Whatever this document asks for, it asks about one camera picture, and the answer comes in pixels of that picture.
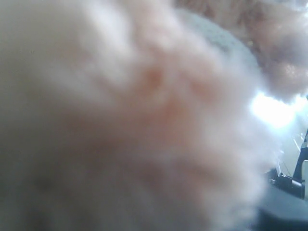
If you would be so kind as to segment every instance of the fluffy white fur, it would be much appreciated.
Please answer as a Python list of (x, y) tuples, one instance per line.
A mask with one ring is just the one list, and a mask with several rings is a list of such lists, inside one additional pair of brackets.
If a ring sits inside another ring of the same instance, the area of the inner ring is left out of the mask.
[(247, 43), (275, 98), (289, 102), (308, 93), (306, 12), (275, 0), (177, 0), (177, 6), (210, 18)]
[(166, 0), (0, 0), (0, 230), (219, 231), (271, 164), (259, 77)]

